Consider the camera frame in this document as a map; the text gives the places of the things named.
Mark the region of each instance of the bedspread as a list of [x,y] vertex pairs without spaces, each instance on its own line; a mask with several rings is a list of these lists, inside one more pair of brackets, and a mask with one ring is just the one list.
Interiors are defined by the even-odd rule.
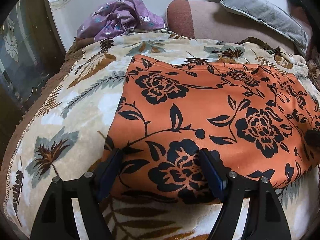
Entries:
[[[57,175],[63,180],[75,179],[99,163],[123,84],[129,78],[126,76],[127,67],[136,54],[175,65],[202,58],[210,62],[273,67],[282,73],[294,73],[315,102],[320,100],[319,92],[308,79],[305,64],[294,65],[252,43],[236,45],[195,40],[162,31],[106,39],[88,45],[82,52],[83,57],[73,65],[25,129],[10,162],[4,211],[26,236],[30,235],[51,179]],[[299,187],[309,187],[309,184],[302,183],[308,177],[313,189],[299,194]],[[317,184],[318,170],[313,169],[290,184],[290,189],[286,187],[283,190],[285,195],[279,193],[292,239],[299,239],[304,234],[319,210]],[[137,206],[132,200],[113,197],[102,203],[106,222],[116,239],[203,239],[210,232],[221,206],[195,208],[175,204],[175,207],[168,207],[152,200],[142,202]],[[248,201],[244,201],[242,209],[234,239],[239,239],[241,234]],[[190,214],[189,222],[185,222],[179,210]],[[75,215],[80,237],[86,239],[76,202]],[[154,223],[153,218],[161,222]]]

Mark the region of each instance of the silver bolt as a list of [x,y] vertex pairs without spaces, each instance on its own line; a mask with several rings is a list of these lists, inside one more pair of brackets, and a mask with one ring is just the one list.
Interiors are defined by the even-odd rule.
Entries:
[[268,182],[269,182],[268,178],[266,178],[266,177],[262,177],[262,178],[261,178],[261,181],[262,181],[263,183],[268,183]]
[[86,178],[91,178],[92,175],[93,175],[93,173],[92,173],[91,171],[87,171],[87,172],[84,174],[84,176],[85,176]]
[[235,178],[237,176],[237,173],[235,171],[230,171],[229,172],[229,177],[230,178]]
[[59,180],[60,180],[60,178],[58,176],[55,176],[52,178],[53,183],[57,183]]

